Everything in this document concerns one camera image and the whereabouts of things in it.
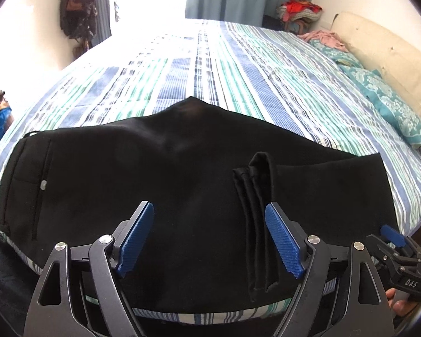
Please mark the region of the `person right hand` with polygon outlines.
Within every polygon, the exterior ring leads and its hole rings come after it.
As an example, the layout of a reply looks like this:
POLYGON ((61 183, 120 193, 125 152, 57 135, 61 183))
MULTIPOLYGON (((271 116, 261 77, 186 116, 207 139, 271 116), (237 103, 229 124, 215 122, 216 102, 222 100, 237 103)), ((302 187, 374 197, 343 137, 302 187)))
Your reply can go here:
POLYGON ((390 288, 386 291, 389 308, 395 315, 404 317, 418 306, 418 301, 404 299, 404 293, 398 289, 390 288))

